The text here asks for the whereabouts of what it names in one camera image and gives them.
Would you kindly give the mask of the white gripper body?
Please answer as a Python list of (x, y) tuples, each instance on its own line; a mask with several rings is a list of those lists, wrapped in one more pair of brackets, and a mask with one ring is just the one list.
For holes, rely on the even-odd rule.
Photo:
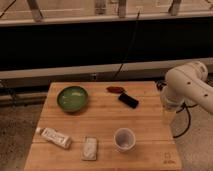
[(170, 125), (176, 115), (177, 109), (183, 103), (183, 97), (172, 91), (170, 88), (164, 87), (160, 93), (160, 100), (163, 106), (162, 122), (165, 125)]

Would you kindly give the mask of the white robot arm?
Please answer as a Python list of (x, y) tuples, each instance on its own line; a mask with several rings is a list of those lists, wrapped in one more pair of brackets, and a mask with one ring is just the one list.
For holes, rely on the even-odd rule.
[(162, 122), (169, 125), (177, 109), (189, 99), (213, 115), (213, 87), (206, 83), (208, 69), (200, 61), (174, 67), (165, 74), (166, 85), (160, 92)]

